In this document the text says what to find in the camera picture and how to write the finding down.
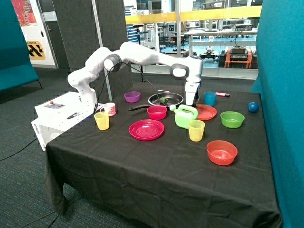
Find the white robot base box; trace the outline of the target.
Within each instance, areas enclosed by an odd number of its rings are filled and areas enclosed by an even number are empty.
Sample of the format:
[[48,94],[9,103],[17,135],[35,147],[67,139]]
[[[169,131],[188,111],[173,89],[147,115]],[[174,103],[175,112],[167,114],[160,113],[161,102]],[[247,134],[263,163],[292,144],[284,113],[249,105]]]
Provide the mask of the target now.
[[35,106],[35,111],[38,117],[31,124],[43,151],[47,143],[94,113],[80,102],[76,92],[67,92]]

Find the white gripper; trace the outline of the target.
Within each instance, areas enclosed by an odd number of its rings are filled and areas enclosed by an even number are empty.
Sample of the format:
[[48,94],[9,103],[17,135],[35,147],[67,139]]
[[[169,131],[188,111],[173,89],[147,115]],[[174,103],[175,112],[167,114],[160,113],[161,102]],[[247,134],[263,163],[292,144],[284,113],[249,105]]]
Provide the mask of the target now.
[[200,83],[186,82],[185,84],[185,103],[186,105],[194,105],[200,98]]

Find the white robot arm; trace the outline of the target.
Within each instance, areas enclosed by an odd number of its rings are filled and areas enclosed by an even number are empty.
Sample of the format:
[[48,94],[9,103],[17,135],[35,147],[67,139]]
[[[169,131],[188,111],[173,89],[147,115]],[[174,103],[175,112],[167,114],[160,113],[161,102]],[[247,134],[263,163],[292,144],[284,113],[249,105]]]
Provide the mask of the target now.
[[97,96],[89,83],[95,81],[101,71],[117,72],[128,63],[141,66],[153,64],[169,66],[172,76],[186,79],[184,97],[186,105],[191,106],[196,103],[203,67],[203,60],[200,57],[173,57],[132,42],[124,42],[115,51],[100,47],[88,58],[82,69],[72,72],[67,79],[80,94],[80,101],[92,111],[97,105]]

